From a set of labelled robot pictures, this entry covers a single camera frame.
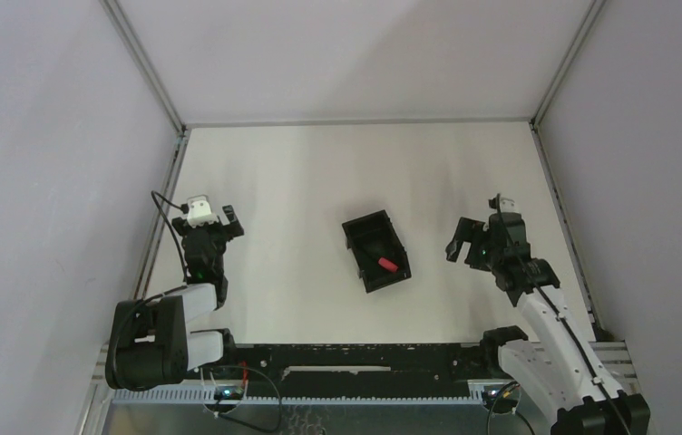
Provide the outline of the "red handled screwdriver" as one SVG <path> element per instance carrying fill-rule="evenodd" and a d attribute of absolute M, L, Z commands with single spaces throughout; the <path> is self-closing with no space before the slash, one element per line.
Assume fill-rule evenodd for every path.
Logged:
<path fill-rule="evenodd" d="M 364 247 L 362 252 L 389 273 L 396 273 L 399 270 L 399 266 L 397 264 L 375 250 Z"/>

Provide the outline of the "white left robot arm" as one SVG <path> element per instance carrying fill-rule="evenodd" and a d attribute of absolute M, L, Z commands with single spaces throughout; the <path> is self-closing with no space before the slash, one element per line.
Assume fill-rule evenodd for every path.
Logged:
<path fill-rule="evenodd" d="M 204 197 L 166 219 L 180 256 L 181 285 L 143 299 L 123 300 L 114 311 L 105 374 L 114 390 L 145 392 L 179 384 L 198 370 L 227 378 L 237 370 L 247 383 L 255 367 L 240 358 L 227 328 L 196 330 L 190 323 L 224 306 L 229 281 L 224 256 L 228 245 L 245 234 L 234 207 L 218 215 Z"/>

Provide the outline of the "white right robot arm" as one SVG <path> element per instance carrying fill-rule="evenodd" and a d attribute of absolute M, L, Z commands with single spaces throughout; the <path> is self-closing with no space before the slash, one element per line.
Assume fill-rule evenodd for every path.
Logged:
<path fill-rule="evenodd" d="M 481 365 L 510 375 L 546 419 L 551 434 L 646 434 L 650 408 L 627 392 L 573 322 L 552 266 L 531 254 L 524 219 L 513 200 L 490 199 L 486 221 L 461 218 L 455 245 L 470 246 L 465 264 L 489 272 L 525 319 L 544 355 L 517 326 L 484 333 Z"/>

